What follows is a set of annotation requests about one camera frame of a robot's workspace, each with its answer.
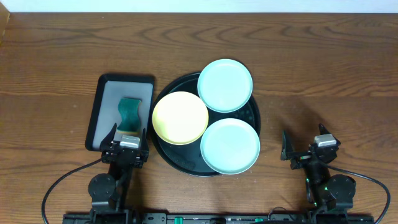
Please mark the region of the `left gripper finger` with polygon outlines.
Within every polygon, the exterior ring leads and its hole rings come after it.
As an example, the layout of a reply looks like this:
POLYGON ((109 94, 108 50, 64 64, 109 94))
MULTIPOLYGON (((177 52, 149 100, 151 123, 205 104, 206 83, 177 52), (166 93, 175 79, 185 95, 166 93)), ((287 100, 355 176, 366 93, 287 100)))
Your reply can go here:
POLYGON ((104 137, 99 145, 100 150, 111 150, 113 146, 113 139, 116 133, 117 124, 114 123, 113 127, 111 128, 110 132, 104 137))
POLYGON ((146 129, 142 130, 142 136, 141 136, 141 141, 140 141, 140 149, 141 149, 142 153, 148 153, 146 132, 147 132, 146 129))

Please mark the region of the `green yellow sponge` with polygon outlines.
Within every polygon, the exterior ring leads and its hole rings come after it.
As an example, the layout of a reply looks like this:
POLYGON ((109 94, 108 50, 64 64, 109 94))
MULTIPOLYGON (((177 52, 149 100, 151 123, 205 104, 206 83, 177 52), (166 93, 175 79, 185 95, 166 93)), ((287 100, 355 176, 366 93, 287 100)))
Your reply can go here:
POLYGON ((141 100, 134 98, 122 98, 118 104, 121 122, 117 127, 118 132, 124 134, 137 134, 141 130, 139 107, 141 100))

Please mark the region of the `yellow plate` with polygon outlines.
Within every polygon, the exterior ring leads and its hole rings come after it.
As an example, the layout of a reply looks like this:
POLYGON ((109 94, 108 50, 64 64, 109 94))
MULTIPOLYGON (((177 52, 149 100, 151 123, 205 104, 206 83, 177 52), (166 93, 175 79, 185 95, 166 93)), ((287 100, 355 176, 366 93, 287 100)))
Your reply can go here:
POLYGON ((174 145, 186 145, 199 139, 208 121, 209 113, 204 102, 186 91, 165 95, 152 113, 152 125, 158 137, 174 145))

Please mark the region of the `light green plate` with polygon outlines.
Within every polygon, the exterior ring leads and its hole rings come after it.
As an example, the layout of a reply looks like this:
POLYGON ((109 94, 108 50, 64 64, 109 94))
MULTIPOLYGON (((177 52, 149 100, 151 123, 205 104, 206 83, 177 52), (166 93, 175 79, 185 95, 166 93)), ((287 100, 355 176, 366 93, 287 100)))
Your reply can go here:
POLYGON ((225 118, 211 124, 204 132, 200 152, 215 172, 235 175, 251 168, 259 157, 261 143, 257 132, 247 122, 225 118))
POLYGON ((219 113, 242 108, 250 99, 253 80, 250 71, 239 61, 219 59, 200 73, 197 92, 206 106, 219 113))

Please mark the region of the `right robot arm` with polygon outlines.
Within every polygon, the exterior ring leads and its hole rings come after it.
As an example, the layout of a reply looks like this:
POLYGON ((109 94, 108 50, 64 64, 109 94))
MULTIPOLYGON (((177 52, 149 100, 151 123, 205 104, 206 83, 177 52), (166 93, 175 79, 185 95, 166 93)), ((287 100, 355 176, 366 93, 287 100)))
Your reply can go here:
POLYGON ((318 128, 320 134, 305 152, 296 151, 287 131, 283 131, 280 159, 289 160, 292 170, 305 172, 307 199, 315 205, 308 212, 310 223, 349 223, 347 211, 353 207, 356 182, 347 175, 330 175, 327 165, 336 159, 341 143, 324 125, 318 128))

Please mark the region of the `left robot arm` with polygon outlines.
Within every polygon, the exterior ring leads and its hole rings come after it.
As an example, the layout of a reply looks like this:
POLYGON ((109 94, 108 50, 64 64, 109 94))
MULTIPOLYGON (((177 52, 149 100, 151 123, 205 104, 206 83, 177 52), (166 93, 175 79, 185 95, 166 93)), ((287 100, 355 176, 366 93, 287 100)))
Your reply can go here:
POLYGON ((108 172, 94 176, 88 186, 92 198, 89 223, 142 223, 137 210, 126 206, 127 193, 134 169, 147 162, 147 131, 139 137, 124 135, 114 140, 114 125, 101 141, 101 162, 109 164, 108 172))

